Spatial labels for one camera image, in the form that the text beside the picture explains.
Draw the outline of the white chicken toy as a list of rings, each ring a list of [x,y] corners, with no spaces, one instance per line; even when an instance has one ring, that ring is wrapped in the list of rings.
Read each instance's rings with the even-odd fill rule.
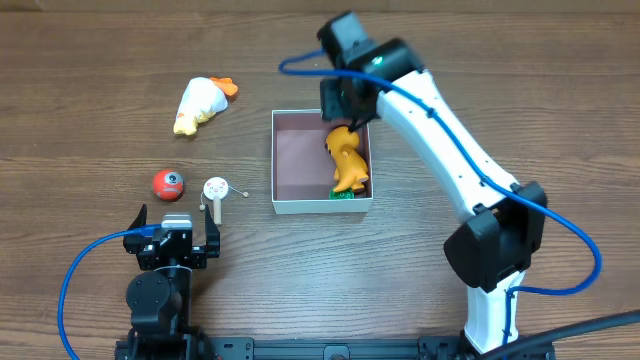
[[[224,112],[229,99],[234,98],[238,91],[231,78],[192,78],[178,106],[173,132],[176,135],[194,135],[199,124]]]

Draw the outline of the red round robot toy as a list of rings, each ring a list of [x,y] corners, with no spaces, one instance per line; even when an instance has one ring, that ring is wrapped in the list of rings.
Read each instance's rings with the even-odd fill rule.
[[[184,191],[184,179],[176,171],[163,169],[158,171],[152,180],[154,195],[162,201],[178,200]]]

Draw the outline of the green round disc toy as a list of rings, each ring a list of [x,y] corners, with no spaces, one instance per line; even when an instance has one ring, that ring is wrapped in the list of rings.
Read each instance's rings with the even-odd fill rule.
[[[330,200],[350,200],[354,198],[355,198],[355,194],[351,188],[344,191],[340,191],[340,192],[331,190],[329,193]]]

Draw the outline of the white wooden rattle drum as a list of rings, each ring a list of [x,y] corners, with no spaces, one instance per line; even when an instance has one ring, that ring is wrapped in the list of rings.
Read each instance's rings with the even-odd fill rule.
[[[222,205],[221,202],[233,191],[240,194],[244,198],[249,197],[249,193],[234,188],[226,179],[222,177],[209,178],[203,185],[203,190],[200,195],[199,210],[204,212],[207,204],[205,200],[208,199],[213,204],[213,221],[216,225],[222,224]]]

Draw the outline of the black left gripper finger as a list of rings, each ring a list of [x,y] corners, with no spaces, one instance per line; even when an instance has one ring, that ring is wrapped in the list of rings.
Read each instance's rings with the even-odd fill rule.
[[[133,220],[128,230],[135,230],[135,229],[144,227],[146,226],[146,221],[147,221],[147,205],[142,204],[141,209],[138,212],[138,215]],[[137,233],[134,235],[128,235],[128,239],[138,239],[138,238],[141,238],[141,235]]]
[[[204,213],[205,213],[204,224],[205,224],[206,246],[208,248],[219,248],[220,247],[220,231],[214,222],[214,219],[211,215],[211,211],[208,205],[205,206]]]

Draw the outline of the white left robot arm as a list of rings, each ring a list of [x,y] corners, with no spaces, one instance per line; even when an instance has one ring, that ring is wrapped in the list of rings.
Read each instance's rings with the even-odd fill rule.
[[[191,324],[192,275],[220,256],[220,231],[207,205],[205,243],[193,243],[193,219],[188,213],[171,213],[158,225],[147,220],[142,206],[123,237],[127,253],[136,256],[141,273],[126,290],[131,329],[118,341],[116,360],[212,360],[215,347],[206,333]]]

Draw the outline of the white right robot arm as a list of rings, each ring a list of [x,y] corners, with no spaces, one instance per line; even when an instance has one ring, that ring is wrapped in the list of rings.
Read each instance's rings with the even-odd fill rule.
[[[431,73],[402,40],[321,35],[333,68],[322,80],[322,115],[351,129],[379,118],[416,151],[448,194],[460,221],[445,241],[451,268],[467,287],[466,353],[484,355],[517,339],[509,291],[540,248],[547,197],[495,163],[443,100]]]

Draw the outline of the orange dinosaur toy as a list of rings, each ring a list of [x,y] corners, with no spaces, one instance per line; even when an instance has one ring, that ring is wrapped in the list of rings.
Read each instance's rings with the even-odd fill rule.
[[[365,183],[369,180],[368,165],[357,152],[360,137],[351,132],[348,126],[334,128],[326,137],[324,147],[335,163],[334,193],[351,190],[354,194],[365,191]]]

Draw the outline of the white box with pink interior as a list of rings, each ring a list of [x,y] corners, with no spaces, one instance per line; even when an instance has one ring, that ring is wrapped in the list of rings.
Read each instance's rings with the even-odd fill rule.
[[[349,122],[326,122],[319,109],[272,112],[271,199],[279,215],[366,213],[373,181],[353,199],[332,200],[335,162],[324,147],[327,135]]]

